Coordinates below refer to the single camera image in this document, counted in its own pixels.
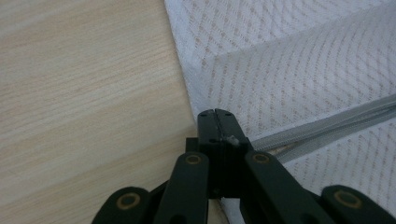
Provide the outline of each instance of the diamond pattern fabric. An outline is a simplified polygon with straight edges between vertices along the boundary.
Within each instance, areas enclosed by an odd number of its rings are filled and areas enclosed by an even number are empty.
[[[253,144],[384,98],[396,102],[396,1],[165,0],[165,5],[194,116],[211,108],[229,110]],[[344,150],[329,145],[285,165],[309,189],[346,181],[396,216],[395,204],[382,195],[396,195],[395,167],[377,161],[392,160],[396,130],[369,135],[370,144],[378,139],[374,151],[366,138],[351,138]],[[365,166],[356,161],[373,152],[380,156]],[[339,156],[347,157],[350,167],[346,161],[326,163]],[[339,166],[350,170],[337,177],[332,172]],[[353,173],[359,169],[365,175]],[[372,171],[381,180],[365,179]],[[316,180],[321,175],[333,179]],[[237,212],[227,211],[232,221]]]
[[[396,217],[396,119],[348,135],[284,166],[317,195],[325,186],[349,186]],[[223,202],[230,222],[243,223],[239,201]]]

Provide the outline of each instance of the quilted fabric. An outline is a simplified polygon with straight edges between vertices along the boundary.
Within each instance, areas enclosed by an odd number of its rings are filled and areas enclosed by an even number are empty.
[[[396,119],[350,134],[284,166],[317,195],[324,186],[349,186],[396,217]],[[223,202],[231,223],[243,223],[239,201]]]
[[[194,116],[211,108],[232,111],[252,141],[385,97],[396,101],[395,1],[165,0],[165,5]],[[316,193],[344,182],[396,216],[396,130],[394,121],[387,125],[285,165]],[[238,209],[227,204],[230,221],[241,223]]]

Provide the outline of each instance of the black plastic part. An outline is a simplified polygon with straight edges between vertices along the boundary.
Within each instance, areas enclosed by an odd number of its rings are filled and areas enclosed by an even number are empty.
[[[270,223],[333,223],[274,156],[250,151],[245,161],[248,189]]]
[[[321,203],[337,223],[396,223],[396,219],[364,194],[345,186],[322,191]]]
[[[209,198],[239,198],[243,158],[252,146],[235,116],[220,109],[200,113],[197,148],[210,158]]]
[[[168,181],[164,182],[149,193],[148,211],[146,212],[145,221],[142,222],[142,224],[152,223],[154,221],[155,214],[157,214],[158,207],[160,206],[160,202],[167,185]]]
[[[153,223],[206,223],[208,174],[206,155],[186,152],[178,157]]]
[[[92,224],[144,223],[148,208],[149,193],[145,189],[120,189],[107,199]]]
[[[247,224],[395,223],[360,192],[327,187],[321,197],[303,189],[271,154],[254,151],[235,116],[206,110],[198,138],[187,138],[168,182],[148,193],[140,188],[112,194],[93,224],[205,224],[207,199],[240,198]]]
[[[239,210],[246,224],[267,224],[269,223],[265,213],[257,200],[247,194],[239,201]]]

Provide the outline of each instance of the light wood grain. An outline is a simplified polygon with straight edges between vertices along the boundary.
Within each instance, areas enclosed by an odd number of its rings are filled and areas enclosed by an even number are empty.
[[[0,223],[90,223],[195,135],[163,1],[0,2]]]

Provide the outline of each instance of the wooden surface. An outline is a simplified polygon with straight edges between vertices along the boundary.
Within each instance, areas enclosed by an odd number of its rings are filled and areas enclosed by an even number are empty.
[[[0,2],[0,223],[91,223],[194,136],[163,1]]]

